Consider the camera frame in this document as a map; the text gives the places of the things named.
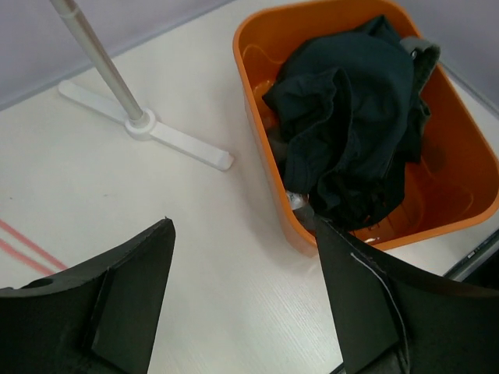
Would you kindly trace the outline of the pink wire hanger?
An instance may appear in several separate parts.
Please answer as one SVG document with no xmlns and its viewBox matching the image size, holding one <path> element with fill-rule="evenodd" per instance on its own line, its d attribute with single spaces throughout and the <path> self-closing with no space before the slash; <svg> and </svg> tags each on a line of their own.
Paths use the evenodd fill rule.
<svg viewBox="0 0 499 374">
<path fill-rule="evenodd" d="M 61 260 L 5 221 L 1 221 L 1 252 L 44 276 L 68 268 Z"/>
</svg>

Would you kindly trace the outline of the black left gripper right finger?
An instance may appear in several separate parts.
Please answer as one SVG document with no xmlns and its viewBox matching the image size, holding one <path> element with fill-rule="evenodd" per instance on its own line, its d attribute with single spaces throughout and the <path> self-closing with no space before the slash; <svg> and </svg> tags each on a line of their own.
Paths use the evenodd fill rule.
<svg viewBox="0 0 499 374">
<path fill-rule="evenodd" d="M 437 276 L 316 219 L 341 373 L 495 373 L 498 237 Z"/>
</svg>

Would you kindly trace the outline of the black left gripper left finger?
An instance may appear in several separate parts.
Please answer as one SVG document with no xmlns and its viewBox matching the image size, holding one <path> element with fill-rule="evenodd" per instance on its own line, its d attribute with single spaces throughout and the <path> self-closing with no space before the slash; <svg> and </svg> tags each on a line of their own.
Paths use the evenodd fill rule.
<svg viewBox="0 0 499 374">
<path fill-rule="evenodd" d="M 1 290 L 3 373 L 145 373 L 175 246 L 164 218 L 127 242 Z"/>
</svg>

